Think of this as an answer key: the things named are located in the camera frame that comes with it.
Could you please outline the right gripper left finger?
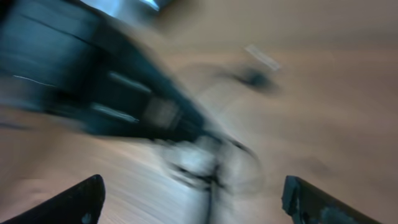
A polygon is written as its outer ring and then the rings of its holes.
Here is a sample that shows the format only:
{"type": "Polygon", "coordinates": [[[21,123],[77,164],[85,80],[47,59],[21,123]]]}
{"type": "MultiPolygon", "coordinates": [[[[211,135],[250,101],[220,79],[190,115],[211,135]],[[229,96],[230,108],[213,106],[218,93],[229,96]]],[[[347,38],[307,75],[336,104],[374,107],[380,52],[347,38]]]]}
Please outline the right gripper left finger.
{"type": "Polygon", "coordinates": [[[106,189],[99,174],[1,224],[97,224],[106,189]]]}

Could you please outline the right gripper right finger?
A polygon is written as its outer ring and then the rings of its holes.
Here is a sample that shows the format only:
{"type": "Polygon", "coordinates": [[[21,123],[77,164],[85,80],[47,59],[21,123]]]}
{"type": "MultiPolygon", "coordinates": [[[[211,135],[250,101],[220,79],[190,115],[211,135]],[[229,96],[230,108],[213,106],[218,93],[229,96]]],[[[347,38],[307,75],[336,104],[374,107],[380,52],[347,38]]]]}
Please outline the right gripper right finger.
{"type": "Polygon", "coordinates": [[[282,209],[294,224],[381,224],[297,176],[285,178],[282,209]]]}

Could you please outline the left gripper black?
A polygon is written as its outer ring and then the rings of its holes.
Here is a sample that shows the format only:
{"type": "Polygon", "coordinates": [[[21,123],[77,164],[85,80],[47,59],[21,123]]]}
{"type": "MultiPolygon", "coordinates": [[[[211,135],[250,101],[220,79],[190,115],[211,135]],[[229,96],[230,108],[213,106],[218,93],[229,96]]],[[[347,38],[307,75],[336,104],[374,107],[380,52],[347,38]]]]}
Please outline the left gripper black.
{"type": "Polygon", "coordinates": [[[1,104],[75,119],[92,135],[212,137],[117,20],[83,1],[1,2],[1,104]]]}

